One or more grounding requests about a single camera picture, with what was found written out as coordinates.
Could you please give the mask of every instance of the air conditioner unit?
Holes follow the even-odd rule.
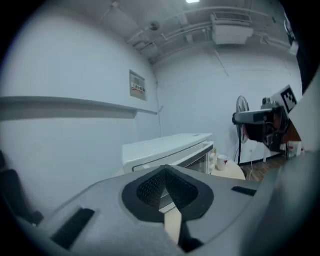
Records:
[[[252,37],[250,16],[237,13],[212,13],[212,39],[217,45],[244,45]]]

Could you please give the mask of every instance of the wall sign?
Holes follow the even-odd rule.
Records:
[[[146,101],[145,79],[130,70],[130,95],[140,100]]]

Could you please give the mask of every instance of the wooden floor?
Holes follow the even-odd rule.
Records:
[[[248,165],[241,166],[241,169],[247,173],[246,180],[260,182],[263,180],[265,174],[268,170],[278,169],[285,165],[287,162],[286,156],[279,156],[271,159],[267,159],[266,162],[257,162],[252,164],[252,173],[251,172],[251,163]]]

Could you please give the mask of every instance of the ceiling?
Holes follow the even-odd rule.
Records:
[[[277,0],[199,0],[192,4],[186,0],[57,0],[55,4],[118,34],[151,64],[212,41],[213,12],[248,15],[254,38],[285,51],[290,48],[284,11]]]

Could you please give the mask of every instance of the white cup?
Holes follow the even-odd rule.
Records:
[[[217,156],[216,165],[220,171],[223,171],[226,168],[228,160],[229,160],[229,156],[226,156],[224,154],[219,154]]]

